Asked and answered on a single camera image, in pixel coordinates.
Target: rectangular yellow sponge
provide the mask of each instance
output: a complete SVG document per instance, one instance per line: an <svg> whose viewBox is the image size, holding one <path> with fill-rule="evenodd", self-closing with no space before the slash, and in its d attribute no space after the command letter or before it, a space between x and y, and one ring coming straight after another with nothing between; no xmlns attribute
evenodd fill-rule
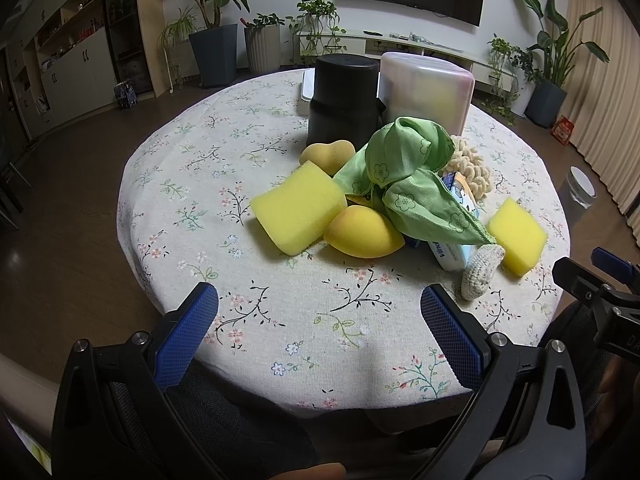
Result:
<svg viewBox="0 0 640 480"><path fill-rule="evenodd" d="M324 234L347 200L332 178L308 161L250 205L273 243L296 256Z"/></svg>
<svg viewBox="0 0 640 480"><path fill-rule="evenodd" d="M504 247L506 254L502 264L513 274L522 277L536 266L547 234L512 198L505 200L489 220L487 230Z"/></svg>

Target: human hand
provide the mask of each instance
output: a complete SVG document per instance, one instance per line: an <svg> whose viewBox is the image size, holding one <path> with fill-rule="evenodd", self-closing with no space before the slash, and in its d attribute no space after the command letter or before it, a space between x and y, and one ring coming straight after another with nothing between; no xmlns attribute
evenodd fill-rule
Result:
<svg viewBox="0 0 640 480"><path fill-rule="evenodd" d="M271 480L344 480L347 474L342 464L321 464L309 469L289 471L274 476Z"/></svg>

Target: floral tablecloth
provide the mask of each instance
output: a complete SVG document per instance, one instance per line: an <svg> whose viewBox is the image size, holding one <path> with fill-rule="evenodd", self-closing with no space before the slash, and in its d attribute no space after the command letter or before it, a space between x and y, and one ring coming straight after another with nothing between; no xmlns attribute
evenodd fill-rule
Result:
<svg viewBox="0 0 640 480"><path fill-rule="evenodd" d="M536 153L475 107L464 136L494 172L481 220L507 196L549 234L538 266L518 282L498 272L482 298L460 298L460 277L428 247L375 261L320 241L280 253L249 200L298 167L307 121L302 71L256 78L189 108L151 135L126 165L118 239L161 312L200 281L220 295L197 357L226 380L284 408L405 406L462 393L420 316L423 288L439 282L490 332L536 345L558 305L553 263L569 255L558 196Z"/></svg>

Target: translucent pink plastic container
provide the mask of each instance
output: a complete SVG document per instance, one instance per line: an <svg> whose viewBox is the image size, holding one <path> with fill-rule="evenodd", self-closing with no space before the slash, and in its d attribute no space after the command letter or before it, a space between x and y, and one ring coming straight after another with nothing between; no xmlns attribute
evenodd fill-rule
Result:
<svg viewBox="0 0 640 480"><path fill-rule="evenodd" d="M476 79L449 61L386 52L380 61L380 100L385 124L398 117L428 119L449 135L462 135Z"/></svg>

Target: brown floor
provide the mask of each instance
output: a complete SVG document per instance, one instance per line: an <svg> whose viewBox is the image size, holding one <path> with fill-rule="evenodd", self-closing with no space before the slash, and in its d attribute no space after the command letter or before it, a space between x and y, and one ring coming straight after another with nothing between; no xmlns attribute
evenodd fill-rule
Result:
<svg viewBox="0 0 640 480"><path fill-rule="evenodd" d="M0 352L58 381L78 338L116 344L154 326L159 314L116 240L120 178L143 140L211 93L185 86L131 110L87 118L51 134L24 160L21 170L33 189L11 181L24 205L14 215L20 231L0 226ZM518 120L513 129L545 161L556 187L571 165L596 185L599 200L572 235L572 257L587 265L591 250L602 245L640 262L625 219L576 150L529 121Z"/></svg>

